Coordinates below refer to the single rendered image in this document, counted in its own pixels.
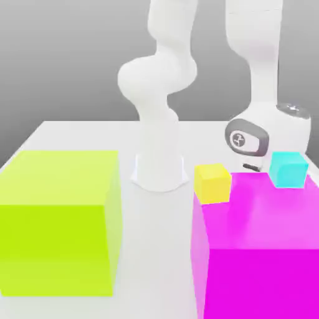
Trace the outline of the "large lime box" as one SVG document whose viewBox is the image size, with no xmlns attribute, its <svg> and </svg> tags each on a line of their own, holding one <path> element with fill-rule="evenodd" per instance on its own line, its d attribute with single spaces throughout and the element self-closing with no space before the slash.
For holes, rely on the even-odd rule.
<svg viewBox="0 0 319 319">
<path fill-rule="evenodd" d="M 2 295 L 113 295 L 121 235 L 116 151 L 25 150 L 0 172 Z"/>
</svg>

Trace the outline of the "small yellow cube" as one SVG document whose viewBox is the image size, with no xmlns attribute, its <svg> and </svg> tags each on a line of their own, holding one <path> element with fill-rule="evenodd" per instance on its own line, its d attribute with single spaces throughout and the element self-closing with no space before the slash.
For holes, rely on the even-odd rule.
<svg viewBox="0 0 319 319">
<path fill-rule="evenodd" d="M 232 176 L 223 164 L 200 164 L 194 169 L 194 192 L 201 204 L 228 202 Z"/>
</svg>

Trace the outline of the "small cyan cube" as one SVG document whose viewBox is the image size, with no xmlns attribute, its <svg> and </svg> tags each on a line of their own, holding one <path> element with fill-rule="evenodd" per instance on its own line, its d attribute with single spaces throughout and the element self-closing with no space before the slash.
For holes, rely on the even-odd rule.
<svg viewBox="0 0 319 319">
<path fill-rule="evenodd" d="M 274 151 L 269 177 L 276 188 L 302 189 L 309 164 L 299 152 Z"/>
</svg>

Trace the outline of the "large magenta box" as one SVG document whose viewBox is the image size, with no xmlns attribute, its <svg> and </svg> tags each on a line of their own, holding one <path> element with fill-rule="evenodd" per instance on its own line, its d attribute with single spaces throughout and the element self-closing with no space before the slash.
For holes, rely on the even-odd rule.
<svg viewBox="0 0 319 319">
<path fill-rule="evenodd" d="M 319 186 L 235 173 L 229 202 L 193 201 L 198 319 L 319 319 Z"/>
</svg>

